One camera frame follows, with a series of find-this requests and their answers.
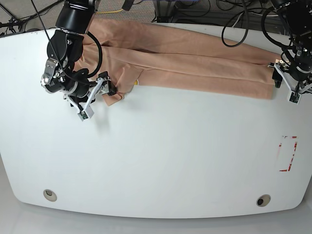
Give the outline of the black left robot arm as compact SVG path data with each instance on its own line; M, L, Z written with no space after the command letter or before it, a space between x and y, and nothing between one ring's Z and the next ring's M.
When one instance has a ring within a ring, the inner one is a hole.
M292 47L284 49L290 62L289 74L301 84L308 83L312 72L312 14L304 0L272 0Z

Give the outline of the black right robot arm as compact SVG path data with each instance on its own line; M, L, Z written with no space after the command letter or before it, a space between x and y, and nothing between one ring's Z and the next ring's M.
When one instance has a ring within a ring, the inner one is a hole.
M70 96L84 98L90 88L97 85L96 81L89 81L95 75L104 79L101 87L107 88L106 94L113 96L117 93L107 72L99 72L103 61L102 47L89 32L98 5L98 0L65 1L56 22L57 29L48 39L48 59L41 78L41 84L48 93L63 91ZM75 63L83 53L84 35L90 37L98 49L98 62L93 72L87 68L74 71Z

